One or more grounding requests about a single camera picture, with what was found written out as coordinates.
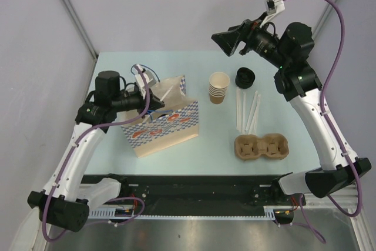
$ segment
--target black lid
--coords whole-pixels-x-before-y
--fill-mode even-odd
[[[239,88],[250,88],[255,79],[254,72],[246,67],[237,70],[235,83]]]

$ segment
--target white wall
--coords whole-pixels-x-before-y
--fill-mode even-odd
[[[93,62],[59,0],[0,0],[0,249],[72,133]]]
[[[350,145],[374,165],[362,180],[364,207],[376,231],[376,8],[374,0],[339,0],[346,26],[342,57],[330,83],[328,104]],[[340,40],[340,24],[332,13],[318,37],[310,62],[322,82],[333,63]]]
[[[255,19],[263,0],[71,0],[99,51],[218,50],[211,34]],[[290,3],[276,19],[314,26],[325,3]]]

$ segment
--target checkered pattern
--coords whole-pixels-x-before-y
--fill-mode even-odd
[[[186,77],[183,75],[182,80],[180,81],[180,90],[186,94]]]
[[[122,129],[132,148],[136,148],[170,133],[196,126],[198,123],[199,102],[194,101],[171,115],[160,117],[153,122],[122,127]]]

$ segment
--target table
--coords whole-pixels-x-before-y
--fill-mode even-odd
[[[300,117],[277,93],[273,76],[276,68],[255,53],[228,58],[221,51],[200,52],[102,52],[94,70],[90,90],[101,71],[118,71],[127,82],[133,64],[153,68],[159,76],[186,75],[187,96],[199,101],[199,136],[178,145],[137,158],[122,130],[111,127],[97,147],[85,174],[123,175],[280,175],[320,166],[313,142]],[[261,94],[257,135],[281,133],[288,140],[290,154],[284,160],[242,161],[235,157],[236,85],[238,68],[254,71],[254,85],[247,93],[247,115],[254,91]],[[225,72],[231,78],[228,93],[220,105],[209,100],[209,76]]]

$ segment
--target brown paper cup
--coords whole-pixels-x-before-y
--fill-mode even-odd
[[[225,95],[218,97],[218,96],[213,96],[213,95],[209,94],[209,97],[210,97],[210,101],[213,104],[221,104],[224,100]]]

